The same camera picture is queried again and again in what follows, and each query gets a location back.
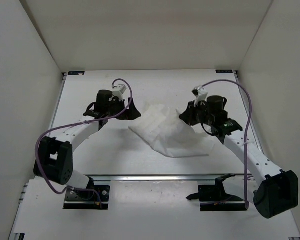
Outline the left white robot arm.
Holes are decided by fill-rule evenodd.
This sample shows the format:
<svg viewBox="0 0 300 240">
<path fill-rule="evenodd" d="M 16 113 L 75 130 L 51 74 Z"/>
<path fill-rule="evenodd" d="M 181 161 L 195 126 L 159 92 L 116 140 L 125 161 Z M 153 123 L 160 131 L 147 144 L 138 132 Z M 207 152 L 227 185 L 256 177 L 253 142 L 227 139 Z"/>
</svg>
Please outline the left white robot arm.
<svg viewBox="0 0 300 240">
<path fill-rule="evenodd" d="M 45 135 L 37 145 L 34 175 L 73 188 L 83 199 L 94 195 L 93 180 L 74 170 L 74 151 L 90 136 L 99 132 L 111 119 L 133 121 L 141 117 L 132 97 L 124 100 L 126 86 L 100 90 L 82 119 L 69 125 L 56 137 Z"/>
</svg>

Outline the white pleated skirt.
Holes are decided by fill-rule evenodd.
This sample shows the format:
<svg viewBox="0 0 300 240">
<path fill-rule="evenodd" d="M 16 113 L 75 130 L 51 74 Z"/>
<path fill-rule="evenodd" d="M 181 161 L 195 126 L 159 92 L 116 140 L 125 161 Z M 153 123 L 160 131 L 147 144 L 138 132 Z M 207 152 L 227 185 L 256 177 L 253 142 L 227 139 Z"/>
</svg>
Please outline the white pleated skirt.
<svg viewBox="0 0 300 240">
<path fill-rule="evenodd" d="M 141 117 L 129 129 L 152 150 L 169 158 L 208 156 L 215 145 L 205 133 L 184 123 L 178 110 L 163 104 L 146 103 Z"/>
</svg>

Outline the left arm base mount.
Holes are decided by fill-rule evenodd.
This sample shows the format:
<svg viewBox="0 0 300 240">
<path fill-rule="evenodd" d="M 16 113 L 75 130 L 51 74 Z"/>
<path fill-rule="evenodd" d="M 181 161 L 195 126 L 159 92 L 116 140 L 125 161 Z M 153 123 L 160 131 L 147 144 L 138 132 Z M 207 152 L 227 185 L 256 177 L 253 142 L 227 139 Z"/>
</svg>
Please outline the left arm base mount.
<svg viewBox="0 0 300 240">
<path fill-rule="evenodd" d="M 94 191 L 68 189 L 65 193 L 63 208 L 65 210 L 108 210 L 111 186 L 103 183 L 95 184 L 90 180 L 88 189 Z"/>
</svg>

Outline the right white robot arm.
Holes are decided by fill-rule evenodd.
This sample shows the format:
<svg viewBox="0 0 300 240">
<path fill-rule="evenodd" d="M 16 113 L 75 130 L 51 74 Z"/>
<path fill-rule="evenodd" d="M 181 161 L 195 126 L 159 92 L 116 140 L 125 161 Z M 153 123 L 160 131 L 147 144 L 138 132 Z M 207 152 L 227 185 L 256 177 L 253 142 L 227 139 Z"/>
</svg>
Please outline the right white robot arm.
<svg viewBox="0 0 300 240">
<path fill-rule="evenodd" d="M 234 196 L 252 203 L 266 219 L 293 209 L 299 204 L 298 177 L 284 171 L 250 142 L 243 127 L 228 117 L 227 99 L 213 95 L 207 100 L 190 101 L 179 118 L 189 126 L 209 126 L 216 137 L 247 167 L 252 178 L 228 173 L 215 179 L 214 195 L 220 201 Z"/>
</svg>

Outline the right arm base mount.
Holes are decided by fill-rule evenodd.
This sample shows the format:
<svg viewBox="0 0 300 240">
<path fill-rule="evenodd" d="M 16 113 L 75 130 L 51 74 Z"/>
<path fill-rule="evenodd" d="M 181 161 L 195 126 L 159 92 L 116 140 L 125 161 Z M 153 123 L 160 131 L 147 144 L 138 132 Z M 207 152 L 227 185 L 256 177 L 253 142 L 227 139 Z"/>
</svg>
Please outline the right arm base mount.
<svg viewBox="0 0 300 240">
<path fill-rule="evenodd" d="M 214 184 L 198 185 L 198 192 L 186 197 L 188 201 L 199 200 L 201 212 L 242 212 L 246 211 L 242 198 L 227 194 L 224 181 L 234 179 L 235 174 L 228 173 L 217 177 Z"/>
</svg>

